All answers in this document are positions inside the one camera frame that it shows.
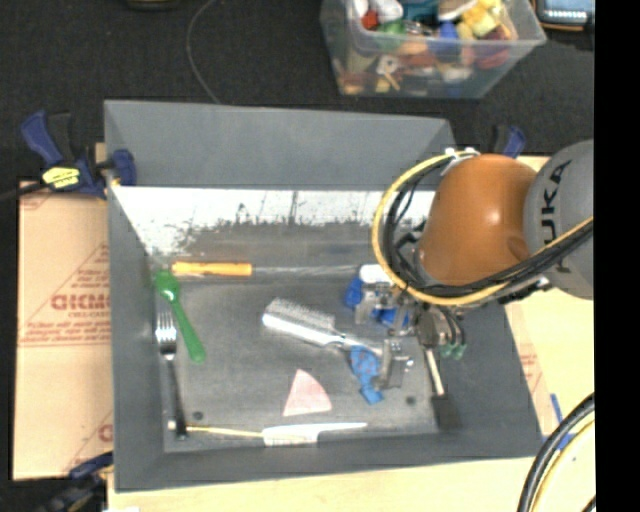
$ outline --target green plastic spoon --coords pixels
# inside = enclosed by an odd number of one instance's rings
[[[178,322],[178,329],[180,329],[182,339],[187,346],[189,357],[194,363],[203,362],[206,357],[204,347],[180,304],[180,283],[171,271],[164,269],[155,273],[153,283],[158,293],[171,304],[173,314]]]

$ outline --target plastic storage box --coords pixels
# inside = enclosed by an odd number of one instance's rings
[[[324,0],[320,13],[331,65],[344,95],[481,98],[546,41],[528,0],[503,0],[499,15],[491,13],[500,36],[469,39],[459,37],[457,22],[432,25],[431,33],[412,30],[406,20],[400,30],[365,28],[361,3]],[[443,36],[445,31],[453,38]]]

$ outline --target silver brush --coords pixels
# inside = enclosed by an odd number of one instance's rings
[[[287,299],[275,298],[265,308],[262,323],[265,327],[319,347],[336,345],[345,351],[353,347],[366,347],[377,356],[382,355],[379,343],[358,339],[336,329],[335,316]]]

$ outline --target blue plastic piece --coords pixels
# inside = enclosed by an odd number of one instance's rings
[[[381,309],[378,313],[378,320],[387,327],[391,327],[396,320],[396,314],[398,308]],[[409,323],[409,313],[407,313],[402,320],[402,327],[405,327]]]
[[[44,110],[39,110],[23,121],[20,125],[20,131],[27,146],[44,159],[47,168],[53,167],[64,160],[62,153],[53,142],[51,135],[49,135]]]
[[[450,21],[443,21],[440,24],[438,37],[429,43],[429,49],[440,62],[455,62],[458,60],[461,49],[458,39],[455,25]]]
[[[364,399],[369,405],[380,402],[382,393],[373,385],[380,372],[380,361],[376,355],[366,347],[354,347],[349,353],[349,359],[351,369],[360,382],[360,393]]]
[[[126,149],[117,149],[111,155],[113,164],[120,176],[120,185],[135,185],[138,179],[133,155]]]
[[[355,308],[358,304],[362,302],[362,285],[364,281],[360,279],[358,276],[354,277],[349,286],[347,286],[347,291],[344,294],[344,302],[350,308]]]
[[[509,126],[509,138],[505,144],[502,154],[511,158],[518,158],[524,149],[527,138],[524,132],[517,126]]]

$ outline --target blue object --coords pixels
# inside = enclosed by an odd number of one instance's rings
[[[363,284],[364,281],[356,276],[351,280],[349,286],[347,286],[347,291],[344,294],[344,303],[350,308],[355,308],[362,302]]]
[[[361,384],[360,393],[369,405],[382,400],[382,393],[375,389],[373,382],[379,375],[380,362],[366,347],[354,347],[349,353],[351,369]]]
[[[113,452],[103,453],[102,455],[98,455],[97,457],[93,457],[89,459],[79,466],[76,466],[71,471],[69,471],[69,478],[71,480],[79,480],[81,478],[86,478],[96,471],[100,471],[108,466],[113,464]]]
[[[133,155],[126,149],[116,149],[111,155],[113,165],[120,176],[120,184],[123,186],[135,185],[138,179]]]
[[[440,24],[438,37],[431,41],[429,49],[442,63],[455,62],[460,56],[461,46],[458,44],[458,31],[450,21]]]
[[[524,149],[527,139],[523,131],[517,126],[509,126],[508,139],[502,154],[511,158],[518,158]]]
[[[49,134],[44,110],[29,116],[20,125],[20,131],[27,146],[43,158],[47,167],[53,167],[62,162],[64,158]]]

